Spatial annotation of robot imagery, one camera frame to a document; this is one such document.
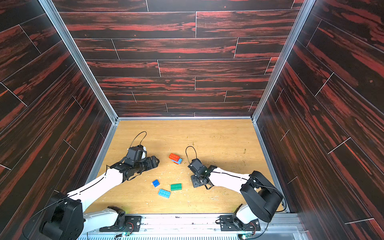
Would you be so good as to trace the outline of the light blue long lego brick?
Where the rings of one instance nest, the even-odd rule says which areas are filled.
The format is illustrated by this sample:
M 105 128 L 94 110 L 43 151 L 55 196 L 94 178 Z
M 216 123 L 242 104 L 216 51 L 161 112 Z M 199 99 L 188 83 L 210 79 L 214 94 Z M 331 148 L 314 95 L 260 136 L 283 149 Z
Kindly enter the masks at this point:
M 172 160 L 172 162 L 174 162 L 177 165 L 180 165 L 181 162 L 182 162 L 182 159 L 178 159 L 177 161 L 176 160 Z

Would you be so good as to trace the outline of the red long lego brick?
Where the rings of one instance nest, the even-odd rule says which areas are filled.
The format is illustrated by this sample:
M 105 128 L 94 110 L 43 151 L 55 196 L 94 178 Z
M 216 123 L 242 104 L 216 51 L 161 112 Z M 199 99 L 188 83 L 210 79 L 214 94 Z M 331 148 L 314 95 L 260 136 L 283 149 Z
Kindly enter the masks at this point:
M 175 161 L 175 162 L 178 162 L 180 157 L 178 155 L 175 155 L 175 154 L 170 154 L 169 155 L 169 158 L 172 160 L 172 161 Z

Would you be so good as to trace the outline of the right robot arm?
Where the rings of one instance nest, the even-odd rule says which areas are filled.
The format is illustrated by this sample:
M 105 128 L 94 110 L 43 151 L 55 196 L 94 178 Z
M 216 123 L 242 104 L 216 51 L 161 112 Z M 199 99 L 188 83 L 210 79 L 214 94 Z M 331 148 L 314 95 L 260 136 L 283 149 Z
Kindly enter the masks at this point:
M 284 196 L 260 172 L 250 175 L 225 171 L 216 166 L 208 168 L 199 159 L 188 165 L 193 175 L 191 180 L 194 188 L 204 186 L 223 187 L 243 196 L 245 205 L 240 205 L 232 215 L 219 217 L 223 231 L 254 231 L 259 230 L 259 220 L 270 223 L 282 203 Z

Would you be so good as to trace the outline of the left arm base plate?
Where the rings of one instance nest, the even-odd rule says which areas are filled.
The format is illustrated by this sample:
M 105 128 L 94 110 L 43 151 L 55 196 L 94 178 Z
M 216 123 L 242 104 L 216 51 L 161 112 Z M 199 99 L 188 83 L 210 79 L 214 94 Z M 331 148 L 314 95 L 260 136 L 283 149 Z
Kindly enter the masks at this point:
M 114 225 L 103 227 L 99 232 L 139 232 L 141 227 L 142 216 L 125 215 L 117 218 Z

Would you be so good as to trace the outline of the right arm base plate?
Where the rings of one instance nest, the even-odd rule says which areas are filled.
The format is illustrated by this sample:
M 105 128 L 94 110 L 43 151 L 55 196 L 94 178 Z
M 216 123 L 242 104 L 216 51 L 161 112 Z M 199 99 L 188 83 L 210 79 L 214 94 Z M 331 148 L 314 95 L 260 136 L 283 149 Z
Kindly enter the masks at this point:
M 222 232 L 236 232 L 236 231 L 251 231 L 257 232 L 261 230 L 259 220 L 253 220 L 248 224 L 241 222 L 235 215 L 221 215 L 219 219 L 215 221 L 220 226 Z

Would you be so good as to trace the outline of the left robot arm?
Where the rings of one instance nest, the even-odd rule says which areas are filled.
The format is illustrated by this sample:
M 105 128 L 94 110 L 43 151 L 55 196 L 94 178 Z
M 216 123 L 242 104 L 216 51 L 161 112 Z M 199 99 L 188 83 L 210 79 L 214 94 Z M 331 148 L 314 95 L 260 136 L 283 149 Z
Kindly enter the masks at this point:
M 51 240 L 76 240 L 82 234 L 94 230 L 132 232 L 134 223 L 129 222 L 126 212 L 118 207 L 110 206 L 93 213 L 85 211 L 109 190 L 157 168 L 159 163 L 155 156 L 147 156 L 144 146 L 130 147 L 127 155 L 108 167 L 103 175 L 67 194 L 53 196 L 42 218 L 39 232 Z

